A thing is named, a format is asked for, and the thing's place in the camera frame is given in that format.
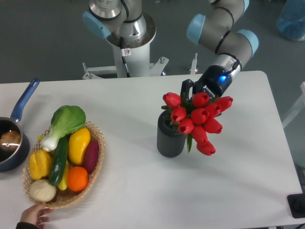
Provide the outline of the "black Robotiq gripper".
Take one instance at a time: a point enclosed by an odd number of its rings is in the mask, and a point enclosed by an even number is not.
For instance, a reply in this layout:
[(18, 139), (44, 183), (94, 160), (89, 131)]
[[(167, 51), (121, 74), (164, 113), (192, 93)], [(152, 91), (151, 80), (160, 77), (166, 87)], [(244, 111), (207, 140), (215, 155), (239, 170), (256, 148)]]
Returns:
[(195, 83), (191, 79), (186, 79), (182, 82), (180, 97), (189, 101), (189, 92), (193, 88), (193, 95), (204, 92), (208, 95), (209, 101), (221, 97), (226, 89), (232, 83), (232, 69), (226, 70), (219, 65), (211, 65), (202, 74), (198, 81)]

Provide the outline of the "dark sleeve forearm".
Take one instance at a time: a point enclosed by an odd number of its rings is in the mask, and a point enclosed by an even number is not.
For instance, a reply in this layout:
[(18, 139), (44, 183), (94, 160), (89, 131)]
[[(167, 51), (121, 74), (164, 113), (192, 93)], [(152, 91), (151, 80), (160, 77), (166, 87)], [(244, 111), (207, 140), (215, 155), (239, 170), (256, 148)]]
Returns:
[(28, 222), (18, 222), (16, 225), (16, 229), (39, 229), (38, 226), (28, 223)]

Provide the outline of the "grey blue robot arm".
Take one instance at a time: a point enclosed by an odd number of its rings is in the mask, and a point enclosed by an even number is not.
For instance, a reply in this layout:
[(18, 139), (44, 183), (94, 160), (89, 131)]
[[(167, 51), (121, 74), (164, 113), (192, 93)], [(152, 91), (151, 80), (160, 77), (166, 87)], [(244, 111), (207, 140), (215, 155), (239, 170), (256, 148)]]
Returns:
[[(184, 81), (181, 91), (205, 92), (211, 100), (221, 97), (258, 48), (257, 36), (249, 30), (231, 32), (245, 13), (246, 0), (212, 0), (210, 16), (198, 14), (186, 36), (216, 55), (215, 61), (196, 82)], [(123, 77), (160, 75), (167, 64), (161, 58), (150, 63), (150, 43), (156, 35), (153, 19), (142, 10), (140, 0), (91, 0), (82, 15), (86, 27), (112, 46), (116, 74)]]

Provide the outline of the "person's bare hand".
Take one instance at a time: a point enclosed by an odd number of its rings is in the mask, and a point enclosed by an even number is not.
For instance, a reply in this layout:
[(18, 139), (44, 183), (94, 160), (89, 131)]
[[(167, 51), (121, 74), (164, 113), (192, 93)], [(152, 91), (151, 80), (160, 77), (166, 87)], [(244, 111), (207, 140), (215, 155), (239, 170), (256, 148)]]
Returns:
[(54, 209), (47, 208), (45, 203), (36, 204), (22, 212), (20, 221), (34, 224), (40, 229), (46, 229), (46, 223), (51, 220), (47, 215), (53, 211)]

